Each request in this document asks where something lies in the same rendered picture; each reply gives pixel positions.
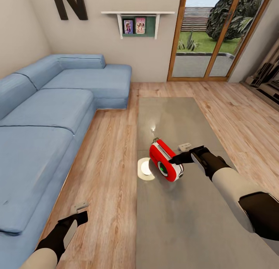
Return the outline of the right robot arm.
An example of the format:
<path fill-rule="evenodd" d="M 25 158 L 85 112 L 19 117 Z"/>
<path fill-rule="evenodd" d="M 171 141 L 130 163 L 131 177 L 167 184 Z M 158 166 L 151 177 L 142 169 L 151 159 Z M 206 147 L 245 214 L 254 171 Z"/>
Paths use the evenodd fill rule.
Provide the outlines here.
<path fill-rule="evenodd" d="M 179 145 L 180 154 L 168 162 L 176 165 L 195 162 L 212 180 L 242 227 L 257 233 L 279 256 L 279 199 L 243 177 L 204 145 L 187 152 L 190 147 L 190 143 Z"/>

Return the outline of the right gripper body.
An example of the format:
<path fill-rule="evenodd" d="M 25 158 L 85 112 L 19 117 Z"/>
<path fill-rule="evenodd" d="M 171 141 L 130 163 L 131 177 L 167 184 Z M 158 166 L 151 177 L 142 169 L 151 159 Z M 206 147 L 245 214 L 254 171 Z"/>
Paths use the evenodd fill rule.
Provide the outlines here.
<path fill-rule="evenodd" d="M 185 156 L 186 153 L 187 152 L 183 152 L 183 153 L 181 153 L 179 155 L 173 156 L 176 165 L 180 165 L 180 164 L 183 164 L 183 163 L 190 163 L 186 159 L 186 156 Z"/>

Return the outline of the radio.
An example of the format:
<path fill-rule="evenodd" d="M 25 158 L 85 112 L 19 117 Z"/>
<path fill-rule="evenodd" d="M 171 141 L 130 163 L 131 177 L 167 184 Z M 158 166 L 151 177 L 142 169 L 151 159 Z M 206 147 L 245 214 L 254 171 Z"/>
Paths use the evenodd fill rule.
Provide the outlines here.
<path fill-rule="evenodd" d="M 168 181 L 175 181 L 183 176 L 183 164 L 176 165 L 168 161 L 176 156 L 161 139 L 155 138 L 150 147 L 150 158 Z"/>

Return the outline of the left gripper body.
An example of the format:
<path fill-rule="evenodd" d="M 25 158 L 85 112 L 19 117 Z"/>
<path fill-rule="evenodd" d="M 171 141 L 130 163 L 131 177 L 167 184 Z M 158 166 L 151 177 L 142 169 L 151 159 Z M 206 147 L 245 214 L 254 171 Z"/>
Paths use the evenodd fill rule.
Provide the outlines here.
<path fill-rule="evenodd" d="M 88 221 L 87 211 L 81 212 L 79 214 L 75 214 L 73 216 L 78 218 L 79 221 L 78 226 Z"/>

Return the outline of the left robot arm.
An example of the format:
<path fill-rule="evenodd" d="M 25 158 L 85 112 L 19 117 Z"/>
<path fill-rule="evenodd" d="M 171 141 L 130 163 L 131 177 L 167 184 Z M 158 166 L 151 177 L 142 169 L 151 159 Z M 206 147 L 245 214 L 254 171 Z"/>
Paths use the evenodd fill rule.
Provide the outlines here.
<path fill-rule="evenodd" d="M 72 205 L 71 215 L 58 221 L 55 228 L 38 243 L 36 250 L 19 269 L 55 269 L 77 227 L 88 221 L 87 211 L 79 213 L 78 210 L 89 205 L 89 201 Z"/>

